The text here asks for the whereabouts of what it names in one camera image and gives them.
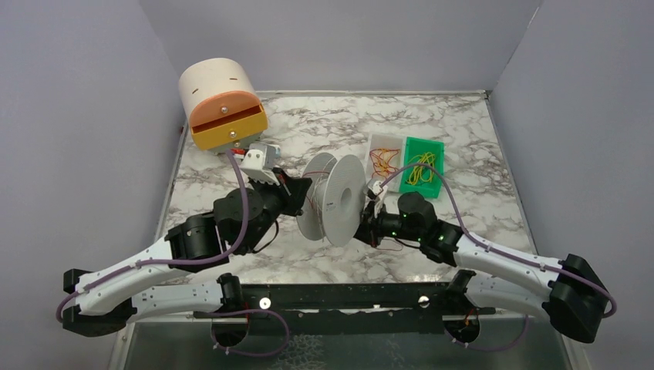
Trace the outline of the grey perforated cable spool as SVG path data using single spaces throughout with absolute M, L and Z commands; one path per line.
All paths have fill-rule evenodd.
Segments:
M 312 179 L 303 213 L 296 218 L 302 235 L 310 241 L 326 239 L 344 247 L 354 238 L 365 203 L 366 176 L 357 156 L 338 159 L 319 153 L 305 167 L 302 177 Z

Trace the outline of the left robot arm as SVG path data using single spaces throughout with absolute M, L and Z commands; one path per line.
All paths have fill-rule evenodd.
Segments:
M 281 215 L 297 217 L 312 180 L 275 168 L 278 182 L 244 182 L 215 200 L 212 211 L 188 217 L 144 251 L 101 271 L 71 269 L 63 275 L 68 297 L 56 312 L 63 329 L 85 337 L 115 333 L 153 316 L 244 307 L 238 278 L 230 274 L 199 284 L 167 281 L 217 267 L 232 255 L 256 254 Z

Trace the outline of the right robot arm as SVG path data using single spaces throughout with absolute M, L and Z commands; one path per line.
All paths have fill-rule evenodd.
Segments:
M 560 334 L 587 344 L 614 311 L 608 289 L 583 257 L 561 260 L 492 243 L 439 219 L 417 192 L 402 195 L 398 207 L 388 212 L 381 195 L 367 190 L 356 240 L 372 247 L 386 237 L 416 242 L 427 259 L 460 269 L 453 294 L 472 308 L 547 319 Z

